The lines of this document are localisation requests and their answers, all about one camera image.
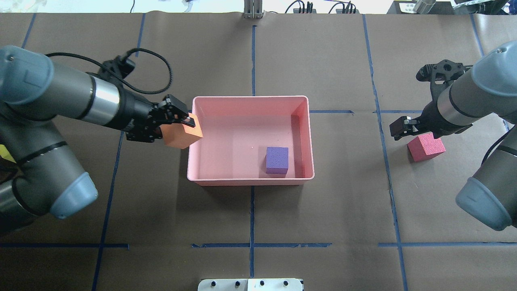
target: foam block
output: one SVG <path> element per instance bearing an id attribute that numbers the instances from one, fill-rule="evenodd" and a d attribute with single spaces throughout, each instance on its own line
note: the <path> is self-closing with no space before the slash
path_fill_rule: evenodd
<path id="1" fill-rule="evenodd" d="M 203 137 L 201 124 L 195 114 L 189 113 L 189 117 L 194 119 L 195 127 L 190 127 L 181 123 L 162 124 L 163 141 L 169 147 L 185 149 Z"/>
<path id="2" fill-rule="evenodd" d="M 407 147 L 415 162 L 432 159 L 445 152 L 444 143 L 439 138 L 434 139 L 433 133 L 415 137 L 415 139 L 407 144 Z"/>
<path id="3" fill-rule="evenodd" d="M 289 168 L 289 148 L 267 147 L 266 173 L 287 174 Z"/>

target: pink foam block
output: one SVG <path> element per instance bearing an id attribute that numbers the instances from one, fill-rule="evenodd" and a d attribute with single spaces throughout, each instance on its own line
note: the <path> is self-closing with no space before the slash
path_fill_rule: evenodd
<path id="1" fill-rule="evenodd" d="M 432 133 L 423 134 L 415 137 L 407 144 L 411 156 L 415 162 L 432 159 L 445 152 L 444 143 L 441 139 L 434 139 Z"/>

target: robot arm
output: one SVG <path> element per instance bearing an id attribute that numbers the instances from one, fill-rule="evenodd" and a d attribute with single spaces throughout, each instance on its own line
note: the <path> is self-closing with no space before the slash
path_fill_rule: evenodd
<path id="1" fill-rule="evenodd" d="M 42 54 L 0 49 L 0 144 L 23 172 L 0 184 L 0 235 L 49 212 L 64 219 L 97 198 L 88 173 L 51 122 L 56 115 L 122 130 L 128 140 L 142 142 L 162 138 L 162 124 L 195 126 L 174 96 L 153 103 L 123 88 L 120 80 L 134 68 L 127 57 L 89 75 Z"/>
<path id="2" fill-rule="evenodd" d="M 491 51 L 472 68 L 443 60 L 426 65 L 419 81 L 431 82 L 433 100 L 420 117 L 390 124 L 395 140 L 432 132 L 434 138 L 459 134 L 476 120 L 496 113 L 517 122 L 517 41 Z M 517 227 L 517 132 L 511 130 L 456 197 L 458 206 L 490 226 Z"/>

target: blue tape line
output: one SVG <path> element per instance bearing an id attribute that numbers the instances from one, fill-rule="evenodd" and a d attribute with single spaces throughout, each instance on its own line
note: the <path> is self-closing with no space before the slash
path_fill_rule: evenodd
<path id="1" fill-rule="evenodd" d="M 144 33 L 144 23 L 145 23 L 145 13 L 142 14 L 142 22 L 140 23 L 140 33 L 138 34 L 138 43 L 136 44 L 137 48 L 140 48 L 140 43 L 142 43 L 142 34 Z"/>
<path id="2" fill-rule="evenodd" d="M 249 243 L 203 243 L 202 245 L 192 244 L 193 249 L 203 248 L 249 248 Z"/>
<path id="3" fill-rule="evenodd" d="M 256 25 L 251 27 L 251 96 L 255 96 L 255 29 Z"/>
<path id="4" fill-rule="evenodd" d="M 113 200 L 113 191 L 115 189 L 115 177 L 117 176 L 118 162 L 120 161 L 120 149 L 122 147 L 123 137 L 124 137 L 124 132 L 120 132 L 120 138 L 118 139 L 117 157 L 115 159 L 115 166 L 113 167 L 113 176 L 111 178 L 110 195 L 108 197 L 108 206 L 106 207 L 106 214 L 104 216 L 104 225 L 102 227 L 102 235 L 100 238 L 99 253 L 97 254 L 97 265 L 95 266 L 95 275 L 94 275 L 94 282 L 92 285 L 92 291 L 95 291 L 97 289 L 100 262 L 102 260 L 102 251 L 104 249 L 104 241 L 106 240 L 106 231 L 108 229 L 108 220 L 110 219 L 111 202 Z"/>
<path id="5" fill-rule="evenodd" d="M 472 241 L 472 242 L 405 242 L 402 243 L 403 247 L 419 247 L 419 246 L 517 246 L 517 242 L 498 242 L 498 241 L 490 241 L 490 242 L 482 242 L 482 241 Z M 396 243 L 379 243 L 379 248 L 396 248 Z"/>
<path id="6" fill-rule="evenodd" d="M 417 114 L 421 114 L 422 113 L 422 110 L 380 110 L 379 111 L 381 114 L 382 113 L 417 113 Z"/>
<path id="7" fill-rule="evenodd" d="M 253 248 L 328 248 L 331 246 L 330 242 L 322 243 L 254 243 Z M 203 243 L 197 245 L 191 244 L 193 249 L 204 249 L 204 248 L 250 248 L 249 243 Z"/>
<path id="8" fill-rule="evenodd" d="M 25 34 L 25 39 L 23 40 L 22 49 L 24 49 L 25 46 L 27 45 L 27 40 L 29 39 L 29 34 L 31 34 L 31 30 L 32 30 L 35 20 L 36 20 L 36 14 L 33 13 L 31 23 L 29 24 L 29 28 L 27 29 L 27 33 Z"/>
<path id="9" fill-rule="evenodd" d="M 328 248 L 332 243 L 256 243 L 256 248 Z"/>
<path id="10" fill-rule="evenodd" d="M 472 28 L 474 29 L 474 36 L 476 37 L 476 42 L 478 43 L 479 52 L 481 56 L 484 56 L 483 47 L 481 46 L 481 41 L 479 40 L 478 28 L 476 27 L 476 21 L 474 20 L 474 15 L 470 14 L 470 21 L 472 22 Z"/>
<path id="11" fill-rule="evenodd" d="M 255 186 L 250 199 L 250 278 L 255 277 Z"/>
<path id="12" fill-rule="evenodd" d="M 98 248 L 99 243 L 0 243 L 0 248 Z M 105 248 L 129 249 L 127 243 L 109 243 Z"/>
<path id="13" fill-rule="evenodd" d="M 510 131 L 510 126 L 508 125 L 508 122 L 503 119 L 503 124 L 505 125 L 506 131 L 509 132 Z"/>
<path id="14" fill-rule="evenodd" d="M 310 113 L 351 113 L 354 114 L 351 110 L 309 110 Z"/>
<path id="15" fill-rule="evenodd" d="M 389 182 L 389 195 L 391 198 L 391 212 L 393 213 L 393 224 L 395 226 L 395 236 L 397 238 L 397 249 L 399 251 L 399 261 L 400 261 L 400 272 L 402 274 L 402 284 L 404 286 L 404 291 L 407 291 L 407 279 L 406 279 L 406 268 L 404 266 L 404 255 L 402 254 L 402 244 L 400 239 L 400 231 L 399 231 L 399 222 L 397 219 L 397 209 L 395 208 L 395 197 L 393 194 L 393 185 L 391 183 L 391 173 L 389 170 L 389 162 L 388 162 L 388 153 L 386 151 L 386 143 L 384 140 L 384 131 L 382 126 L 382 117 L 381 117 L 381 109 L 379 105 L 379 99 L 377 95 L 377 88 L 375 87 L 375 82 L 373 78 L 373 62 L 372 62 L 372 53 L 370 50 L 370 40 L 368 38 L 368 27 L 366 24 L 366 16 L 362 15 L 362 23 L 364 26 L 364 38 L 366 40 L 366 49 L 368 53 L 368 62 L 370 63 L 370 76 L 372 78 L 372 88 L 373 88 L 373 94 L 375 96 L 375 108 L 377 112 L 377 121 L 379 123 L 379 132 L 381 134 L 381 144 L 383 147 L 383 155 L 384 155 L 384 165 L 386 167 L 386 174 L 388 175 L 388 182 Z"/>

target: yellow tag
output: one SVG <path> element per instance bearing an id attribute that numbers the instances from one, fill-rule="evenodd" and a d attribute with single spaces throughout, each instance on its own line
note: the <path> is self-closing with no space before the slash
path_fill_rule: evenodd
<path id="1" fill-rule="evenodd" d="M 11 154 L 9 153 L 9 151 L 7 150 L 7 148 L 5 147 L 5 145 L 3 145 L 3 144 L 0 144 L 0 156 L 2 156 L 2 158 L 6 159 L 8 161 L 16 163 L 14 161 L 14 159 L 12 158 Z"/>

